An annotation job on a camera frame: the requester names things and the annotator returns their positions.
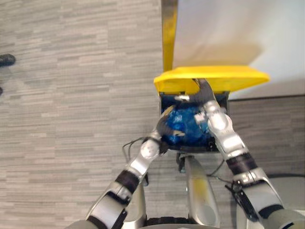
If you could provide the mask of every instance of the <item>black wire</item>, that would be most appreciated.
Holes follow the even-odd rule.
[[[222,160],[222,162],[219,164],[219,166],[217,166],[217,168],[212,173],[207,174],[207,176],[213,177],[213,175],[218,172],[218,170],[221,168],[221,166],[223,166],[223,164],[224,164],[224,160]]]
[[[131,146],[135,143],[135,142],[137,142],[137,141],[139,141],[139,140],[142,140],[142,139],[144,139],[144,137],[139,137],[139,138],[137,138],[137,139],[135,139],[135,140],[132,140],[132,141],[130,141],[130,142],[128,142],[128,143],[126,143],[125,145],[123,145],[122,146],[122,152],[123,152],[123,155],[124,155],[124,157],[125,157],[125,159],[126,159],[126,162],[128,163],[129,161],[130,161],[130,159],[131,159],[131,153],[130,153],[130,151],[131,151]],[[126,153],[126,151],[125,151],[125,147],[126,146],[128,146],[129,145],[129,147],[128,147],[128,154]]]
[[[133,145],[135,142],[140,141],[140,140],[143,140],[143,139],[144,139],[144,137],[139,137],[139,138],[137,138],[136,140],[133,140],[133,141],[130,143],[130,145],[129,145],[129,147],[128,147],[128,158],[129,158],[129,160],[131,160],[131,147],[132,147],[132,145]]]
[[[305,174],[296,174],[296,173],[273,173],[267,174],[268,178],[280,178],[280,177],[305,177]]]

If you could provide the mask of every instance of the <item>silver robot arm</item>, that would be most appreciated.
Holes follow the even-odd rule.
[[[211,135],[234,177],[232,193],[247,217],[260,221],[265,229],[305,228],[305,217],[296,211],[287,210],[262,168],[256,165],[248,148],[233,130],[232,121],[215,100],[206,80],[200,80],[200,91],[180,100],[198,102],[203,112],[196,121],[207,121]]]
[[[77,221],[66,229],[120,229],[127,216],[125,210],[132,194],[144,178],[154,159],[160,155],[162,135],[183,135],[166,125],[166,117],[173,107],[161,116],[156,129],[143,141],[140,152],[131,160],[115,181],[110,183],[104,193],[91,207],[86,220]]]

